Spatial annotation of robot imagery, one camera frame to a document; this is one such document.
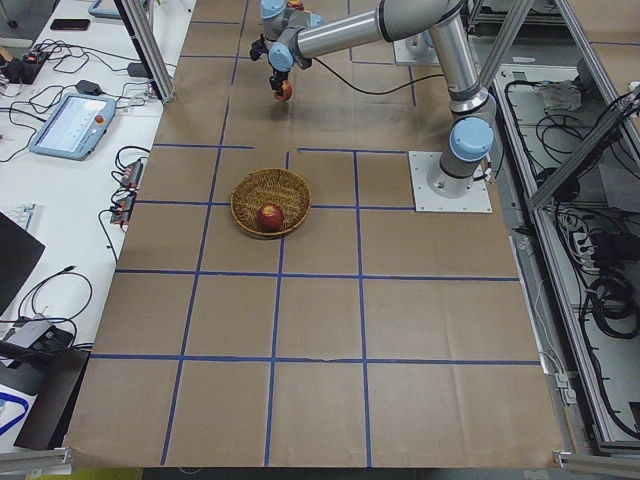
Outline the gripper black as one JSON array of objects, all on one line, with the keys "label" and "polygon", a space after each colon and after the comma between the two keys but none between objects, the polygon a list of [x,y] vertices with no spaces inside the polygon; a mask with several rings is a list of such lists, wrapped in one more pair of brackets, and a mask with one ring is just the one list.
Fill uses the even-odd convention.
[{"label": "gripper black", "polygon": [[271,46],[263,35],[251,44],[249,56],[252,61],[259,60],[263,55],[268,58],[273,75],[269,78],[270,87],[275,98],[284,95],[284,80],[288,79],[291,71],[291,52],[288,47],[280,42],[274,42]]}]

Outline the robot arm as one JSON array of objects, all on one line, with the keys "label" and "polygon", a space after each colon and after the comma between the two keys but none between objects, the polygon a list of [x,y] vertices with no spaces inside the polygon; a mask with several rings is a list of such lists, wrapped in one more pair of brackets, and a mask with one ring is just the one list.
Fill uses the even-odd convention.
[{"label": "robot arm", "polygon": [[427,56],[435,52],[433,40],[428,30],[408,38],[405,45],[414,56]]},{"label": "robot arm", "polygon": [[289,72],[307,69],[322,56],[376,41],[394,43],[425,33],[435,50],[446,81],[454,127],[450,146],[441,161],[451,178],[466,178],[479,161],[463,165],[455,141],[459,127],[481,126],[494,141],[495,100],[476,70],[461,19],[460,1],[380,1],[369,11],[325,22],[324,19],[287,1],[262,1],[263,33],[250,47],[253,61],[265,56],[272,68],[269,83],[274,97],[286,102],[292,87]]}]

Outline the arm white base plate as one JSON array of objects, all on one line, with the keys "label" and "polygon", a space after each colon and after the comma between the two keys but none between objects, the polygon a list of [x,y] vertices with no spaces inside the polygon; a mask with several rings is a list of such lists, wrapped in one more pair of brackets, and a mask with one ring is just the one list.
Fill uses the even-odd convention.
[{"label": "arm white base plate", "polygon": [[480,166],[466,179],[448,176],[440,165],[440,152],[409,151],[409,170],[416,212],[493,212],[487,182]]},{"label": "arm white base plate", "polygon": [[398,65],[440,65],[435,48],[418,37],[395,41],[394,55]]}]

